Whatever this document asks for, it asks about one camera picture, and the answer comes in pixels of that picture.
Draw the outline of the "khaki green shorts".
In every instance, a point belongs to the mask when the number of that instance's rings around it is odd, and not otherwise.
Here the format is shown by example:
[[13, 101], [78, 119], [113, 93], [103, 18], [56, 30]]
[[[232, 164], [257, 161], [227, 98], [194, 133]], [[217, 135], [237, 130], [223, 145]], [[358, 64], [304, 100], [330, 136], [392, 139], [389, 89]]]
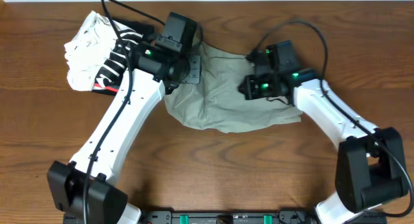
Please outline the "khaki green shorts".
[[264, 98], [245, 100], [237, 88], [254, 70], [243, 55], [230, 54], [205, 43], [200, 54], [200, 82], [181, 84], [164, 97], [168, 113], [182, 125], [243, 133], [301, 121], [302, 112], [295, 107]]

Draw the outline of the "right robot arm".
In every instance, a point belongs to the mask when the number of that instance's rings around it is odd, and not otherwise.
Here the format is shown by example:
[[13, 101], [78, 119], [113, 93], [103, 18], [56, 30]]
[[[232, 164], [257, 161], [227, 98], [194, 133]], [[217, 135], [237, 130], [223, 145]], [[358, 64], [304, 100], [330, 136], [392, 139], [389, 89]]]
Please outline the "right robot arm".
[[271, 98], [309, 116], [338, 151], [335, 191], [316, 205], [319, 223], [350, 223], [394, 199], [413, 196], [402, 137], [353, 111], [313, 69], [245, 76], [238, 91], [246, 100]]

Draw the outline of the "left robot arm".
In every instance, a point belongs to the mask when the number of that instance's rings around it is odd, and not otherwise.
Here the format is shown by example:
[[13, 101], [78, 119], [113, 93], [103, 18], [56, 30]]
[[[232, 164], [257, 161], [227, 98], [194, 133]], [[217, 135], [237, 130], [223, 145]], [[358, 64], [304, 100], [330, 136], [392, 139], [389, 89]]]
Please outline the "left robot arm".
[[109, 109], [69, 163], [55, 161], [47, 181], [63, 223], [139, 223], [142, 211], [116, 187], [143, 123], [166, 94], [163, 81], [126, 71]]

